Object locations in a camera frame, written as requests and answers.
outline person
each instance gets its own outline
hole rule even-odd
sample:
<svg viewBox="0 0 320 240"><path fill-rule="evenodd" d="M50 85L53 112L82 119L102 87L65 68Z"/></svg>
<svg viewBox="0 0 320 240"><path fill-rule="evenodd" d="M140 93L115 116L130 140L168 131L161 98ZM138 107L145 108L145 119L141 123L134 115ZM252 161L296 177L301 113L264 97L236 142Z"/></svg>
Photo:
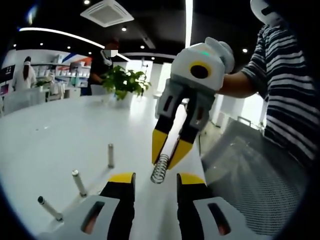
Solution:
<svg viewBox="0 0 320 240"><path fill-rule="evenodd" d="M12 87L15 91L23 91L31 88L36 82L36 72L31 66L31 57L27 56L24 60L23 68L13 78Z"/></svg>
<svg viewBox="0 0 320 240"><path fill-rule="evenodd" d="M246 98L259 92L268 102L264 137L310 169L319 138L315 80L284 20L263 0L251 0L251 9L265 23L254 53L241 71L225 75L217 93Z"/></svg>
<svg viewBox="0 0 320 240"><path fill-rule="evenodd" d="M115 39L108 41L103 50L92 57L91 72L88 79L87 95L92 95L91 85L102 85L101 75L114 67L110 50L119 49L119 42Z"/></svg>

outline green leaves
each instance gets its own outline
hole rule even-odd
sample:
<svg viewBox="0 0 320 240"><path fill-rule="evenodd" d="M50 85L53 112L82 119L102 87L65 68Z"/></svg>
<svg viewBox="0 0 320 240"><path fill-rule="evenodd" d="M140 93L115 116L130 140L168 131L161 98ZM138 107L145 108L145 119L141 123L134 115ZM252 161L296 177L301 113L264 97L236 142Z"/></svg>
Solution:
<svg viewBox="0 0 320 240"><path fill-rule="evenodd" d="M128 92L142 96L151 86L143 71L126 71L121 66L115 66L100 76L102 85L108 92L115 93L117 99L124 99Z"/></svg>

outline white table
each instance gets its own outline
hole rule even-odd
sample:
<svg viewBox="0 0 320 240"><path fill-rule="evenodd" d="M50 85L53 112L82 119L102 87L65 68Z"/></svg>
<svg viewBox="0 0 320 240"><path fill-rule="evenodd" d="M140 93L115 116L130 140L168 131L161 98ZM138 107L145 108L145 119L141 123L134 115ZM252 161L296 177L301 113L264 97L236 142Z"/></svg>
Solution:
<svg viewBox="0 0 320 240"><path fill-rule="evenodd" d="M44 196L57 210L79 201L71 171L79 170L90 194L111 175L136 173L135 218L131 240L181 239L177 220L176 175L204 173L196 146L165 181L150 181L156 100L134 98L130 109L112 109L101 96L46 102L0 119L0 179L9 202L34 234L57 224L37 203ZM167 145L169 154L185 118L179 106ZM108 144L114 144L115 168L108 170Z"/></svg>

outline ceiling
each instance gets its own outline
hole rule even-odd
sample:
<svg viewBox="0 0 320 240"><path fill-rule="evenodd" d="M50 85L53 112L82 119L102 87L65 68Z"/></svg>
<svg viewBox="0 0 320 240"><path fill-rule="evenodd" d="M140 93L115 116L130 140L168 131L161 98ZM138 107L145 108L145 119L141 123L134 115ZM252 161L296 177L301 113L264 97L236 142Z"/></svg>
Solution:
<svg viewBox="0 0 320 240"><path fill-rule="evenodd" d="M176 55L185 46L185 1L184 0L117 0L133 17L126 23L103 28L80 16L88 7L100 0L42 0L32 26L54 29L74 34L101 45L112 38L119 39L119 53L160 53ZM250 0L193 0L193 25L191 44L203 42L206 37L227 42L233 49L236 68L246 64L255 48L261 23L250 9ZM100 48L92 44L56 33L24 31L16 35L17 49L54 49L88 55ZM130 56L130 59L141 56ZM156 61L170 61L158 58Z"/></svg>

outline metal pin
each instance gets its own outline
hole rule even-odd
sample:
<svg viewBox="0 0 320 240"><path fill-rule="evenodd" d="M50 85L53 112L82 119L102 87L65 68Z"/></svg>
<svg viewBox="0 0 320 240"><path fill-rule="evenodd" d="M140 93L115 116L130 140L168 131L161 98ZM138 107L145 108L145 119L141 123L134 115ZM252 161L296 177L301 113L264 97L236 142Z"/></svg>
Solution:
<svg viewBox="0 0 320 240"><path fill-rule="evenodd" d="M114 145L112 143L108 144L108 167L111 169L113 169L115 167Z"/></svg>
<svg viewBox="0 0 320 240"><path fill-rule="evenodd" d="M78 172L78 170L73 170L72 171L72 176L74 179L74 182L76 184L76 186L79 189L79 194L81 197L86 197L87 196L87 191L85 189L84 184L82 183L82 180L80 178L80 173Z"/></svg>
<svg viewBox="0 0 320 240"><path fill-rule="evenodd" d="M57 212L45 199L43 196L38 197L38 203L47 210L57 221L62 222L64 220L64 216L62 213Z"/></svg>

